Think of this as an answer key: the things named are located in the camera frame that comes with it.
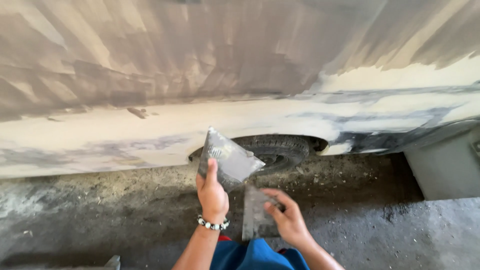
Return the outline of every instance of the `blue clothing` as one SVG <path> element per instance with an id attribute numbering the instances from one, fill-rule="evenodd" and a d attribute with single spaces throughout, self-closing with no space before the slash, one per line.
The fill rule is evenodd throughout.
<path id="1" fill-rule="evenodd" d="M 251 240 L 248 246 L 234 241 L 218 242 L 210 270 L 309 270 L 296 249 L 284 254 L 273 251 L 264 239 Z"/>

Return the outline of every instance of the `tire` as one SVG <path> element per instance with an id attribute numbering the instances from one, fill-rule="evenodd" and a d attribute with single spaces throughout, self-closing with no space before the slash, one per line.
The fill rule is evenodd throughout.
<path id="1" fill-rule="evenodd" d="M 233 139 L 266 165 L 255 175 L 266 175 L 294 167 L 309 153 L 308 142 L 300 136 L 258 135 Z"/>

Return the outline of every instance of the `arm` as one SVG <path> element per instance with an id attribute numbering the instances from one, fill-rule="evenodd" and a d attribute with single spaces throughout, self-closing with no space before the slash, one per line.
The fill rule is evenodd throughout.
<path id="1" fill-rule="evenodd" d="M 208 160 L 207 178 L 197 175 L 197 193 L 202 205 L 203 219 L 211 224 L 222 224 L 228 212 L 228 195 L 216 179 L 218 164 L 215 159 Z M 172 270 L 208 270 L 220 231 L 198 225 L 187 247 L 180 255 Z"/>
<path id="2" fill-rule="evenodd" d="M 265 188 L 262 191 L 285 205 L 283 213 L 269 202 L 265 203 L 264 208 L 275 219 L 282 238 L 298 249 L 310 269 L 344 270 L 330 254 L 315 242 L 308 232 L 300 208 L 294 200 L 278 189 Z"/>

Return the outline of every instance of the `hand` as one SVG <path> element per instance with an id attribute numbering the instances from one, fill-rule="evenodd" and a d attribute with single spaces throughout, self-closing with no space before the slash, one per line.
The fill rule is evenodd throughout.
<path id="1" fill-rule="evenodd" d="M 282 213 L 272 203 L 264 204 L 265 210 L 273 216 L 282 238 L 296 249 L 307 245 L 316 245 L 312 235 L 308 232 L 298 204 L 279 189 L 263 188 L 262 191 L 265 195 L 274 197 L 285 205 L 285 211 Z"/>
<path id="2" fill-rule="evenodd" d="M 218 163 L 216 159 L 208 159 L 207 178 L 197 174 L 197 193 L 202 205 L 202 216 L 211 224 L 222 224 L 228 212 L 228 195 L 216 179 Z"/>

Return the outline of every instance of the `dirty ground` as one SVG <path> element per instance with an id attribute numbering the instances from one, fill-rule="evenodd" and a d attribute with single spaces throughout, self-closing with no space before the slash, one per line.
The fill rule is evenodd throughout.
<path id="1" fill-rule="evenodd" d="M 248 181 L 285 190 L 314 238 L 347 270 L 477 270 L 480 199 L 425 202 L 403 156 L 310 156 L 299 167 Z M 0 181 L 0 269 L 99 266 L 169 269 L 200 205 L 186 166 Z M 229 195 L 241 239 L 243 194 Z M 267 239 L 273 249 L 287 247 Z"/>

